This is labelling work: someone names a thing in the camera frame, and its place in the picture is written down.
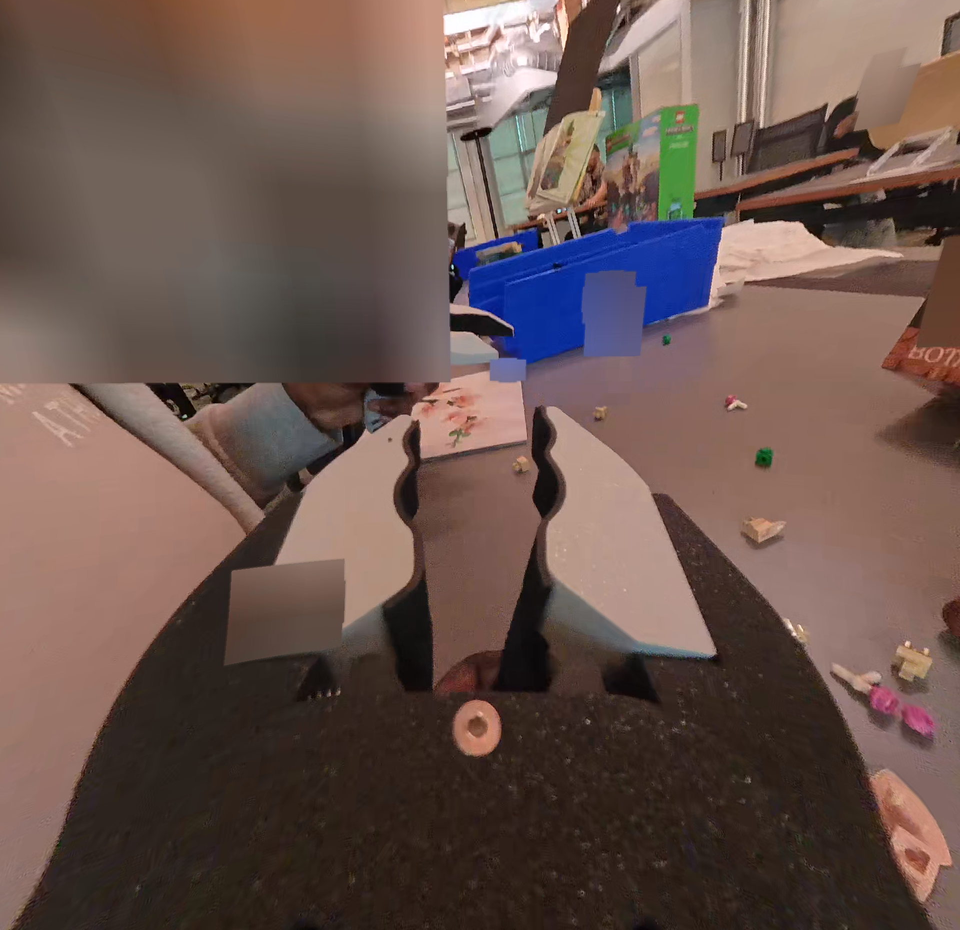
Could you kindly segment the white stem with pink flowers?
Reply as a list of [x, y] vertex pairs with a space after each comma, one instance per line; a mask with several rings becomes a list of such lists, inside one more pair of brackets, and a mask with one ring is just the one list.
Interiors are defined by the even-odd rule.
[[930, 713], [918, 705], [902, 702], [882, 685], [879, 672], [855, 672], [838, 663], [832, 663], [830, 670], [835, 678], [864, 696], [870, 709], [882, 719], [899, 719], [908, 731], [924, 739], [932, 740], [936, 736], [937, 726]]

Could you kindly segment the small blue plastic bin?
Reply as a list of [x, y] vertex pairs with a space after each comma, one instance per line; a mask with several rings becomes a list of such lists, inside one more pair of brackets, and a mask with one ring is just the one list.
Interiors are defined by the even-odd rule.
[[532, 252], [542, 247], [537, 227], [521, 229], [505, 237], [467, 246], [454, 252], [453, 265], [466, 280], [477, 266], [484, 266], [501, 259]]

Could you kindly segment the long background desk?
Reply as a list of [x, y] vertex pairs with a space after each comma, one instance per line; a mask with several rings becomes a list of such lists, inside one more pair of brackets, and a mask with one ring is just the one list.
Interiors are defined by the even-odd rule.
[[957, 229], [958, 155], [953, 146], [921, 167], [912, 166], [914, 156], [901, 156], [887, 164], [892, 172], [885, 176], [868, 175], [866, 164], [848, 163], [830, 174], [707, 196], [696, 202], [693, 215], [799, 222], [816, 236], [829, 225], [887, 218], [900, 229]]

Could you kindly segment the green toy set box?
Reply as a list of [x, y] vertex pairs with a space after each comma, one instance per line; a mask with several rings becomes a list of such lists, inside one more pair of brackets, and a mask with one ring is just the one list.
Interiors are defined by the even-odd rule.
[[699, 107], [664, 107], [605, 140], [606, 225], [693, 216]]

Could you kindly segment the grey desk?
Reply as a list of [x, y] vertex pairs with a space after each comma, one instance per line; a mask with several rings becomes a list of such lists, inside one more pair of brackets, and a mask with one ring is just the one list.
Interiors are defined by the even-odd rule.
[[[748, 287], [674, 323], [671, 346], [649, 333], [629, 368], [533, 371], [530, 401], [596, 432], [713, 542], [667, 514], [721, 657], [651, 661], [656, 703], [536, 698], [495, 759], [444, 758], [422, 927], [958, 928], [958, 646], [940, 618], [958, 594], [958, 422], [880, 364], [917, 306]], [[754, 517], [786, 529], [754, 544]], [[905, 640], [930, 649], [926, 681], [896, 678]], [[879, 672], [934, 739], [832, 663]], [[870, 789], [882, 769], [952, 853], [923, 904]]]

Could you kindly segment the person's left forearm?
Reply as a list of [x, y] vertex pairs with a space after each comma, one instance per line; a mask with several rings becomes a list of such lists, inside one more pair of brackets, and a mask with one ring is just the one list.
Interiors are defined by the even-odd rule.
[[342, 447], [342, 433], [317, 429], [280, 383], [254, 384], [185, 425], [262, 508], [301, 470]]

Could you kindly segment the landscape painting canvas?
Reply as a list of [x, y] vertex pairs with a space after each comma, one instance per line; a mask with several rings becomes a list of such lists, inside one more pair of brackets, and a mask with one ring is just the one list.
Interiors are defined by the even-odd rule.
[[603, 110], [568, 114], [541, 139], [525, 197], [528, 216], [575, 205], [605, 117]]

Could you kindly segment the pink petal piece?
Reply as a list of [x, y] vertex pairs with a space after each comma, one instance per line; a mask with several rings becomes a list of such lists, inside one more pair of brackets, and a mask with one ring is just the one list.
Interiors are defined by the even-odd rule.
[[947, 840], [930, 813], [906, 783], [889, 769], [870, 777], [891, 854], [915, 899], [923, 904], [940, 870], [953, 865]]

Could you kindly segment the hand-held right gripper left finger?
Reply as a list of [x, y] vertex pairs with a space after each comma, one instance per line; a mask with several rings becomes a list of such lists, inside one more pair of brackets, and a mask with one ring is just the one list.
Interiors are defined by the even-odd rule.
[[418, 512], [421, 426], [399, 416], [366, 432], [301, 494], [277, 566], [342, 559], [341, 635], [297, 690], [339, 692], [354, 661], [389, 660], [408, 692], [434, 683], [433, 625]]

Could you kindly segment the person's left hand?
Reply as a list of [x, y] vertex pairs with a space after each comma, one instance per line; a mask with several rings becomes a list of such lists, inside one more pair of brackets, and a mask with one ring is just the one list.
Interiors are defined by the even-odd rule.
[[369, 396], [373, 387], [365, 383], [284, 383], [282, 388], [319, 431], [331, 433], [365, 422], [368, 411], [384, 419], [409, 415], [438, 383], [402, 384], [399, 395], [390, 396]]

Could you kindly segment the cardboard sheet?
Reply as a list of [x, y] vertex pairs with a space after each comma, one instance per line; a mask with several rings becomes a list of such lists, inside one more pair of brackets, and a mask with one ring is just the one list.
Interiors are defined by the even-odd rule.
[[886, 150], [903, 139], [959, 128], [959, 51], [919, 68], [899, 122], [870, 130], [876, 148]]

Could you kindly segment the floral picture card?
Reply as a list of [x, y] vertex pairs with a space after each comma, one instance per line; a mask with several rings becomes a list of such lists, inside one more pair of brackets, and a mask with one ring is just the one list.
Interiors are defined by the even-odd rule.
[[423, 459], [526, 443], [522, 382], [498, 382], [489, 377], [485, 371], [439, 384], [414, 406]]

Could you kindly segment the white cloth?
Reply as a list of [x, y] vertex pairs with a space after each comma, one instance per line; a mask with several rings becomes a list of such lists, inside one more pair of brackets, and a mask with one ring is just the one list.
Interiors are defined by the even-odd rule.
[[895, 251], [830, 246], [794, 221], [744, 221], [720, 230], [709, 301], [746, 283], [901, 258]]

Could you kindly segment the black floor lamp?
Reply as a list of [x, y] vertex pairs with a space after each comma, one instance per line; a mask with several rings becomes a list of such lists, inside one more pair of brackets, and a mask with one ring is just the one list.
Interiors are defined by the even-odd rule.
[[491, 187], [491, 178], [487, 170], [485, 150], [484, 150], [484, 141], [492, 133], [492, 129], [488, 126], [478, 125], [469, 131], [466, 131], [461, 136], [461, 142], [464, 144], [473, 144], [476, 152], [476, 163], [479, 167], [481, 173], [481, 179], [483, 182], [484, 195], [486, 199], [486, 207], [488, 212], [488, 217], [490, 219], [489, 223], [491, 230], [494, 233], [493, 238], [499, 239], [499, 225], [498, 225], [498, 214], [497, 208], [495, 206], [494, 195]]

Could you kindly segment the black panel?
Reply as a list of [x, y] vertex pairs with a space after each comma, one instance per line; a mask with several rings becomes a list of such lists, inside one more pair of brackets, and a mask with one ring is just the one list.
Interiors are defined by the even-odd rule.
[[589, 109], [620, 0], [590, 0], [570, 25], [544, 123], [548, 134], [566, 116]]

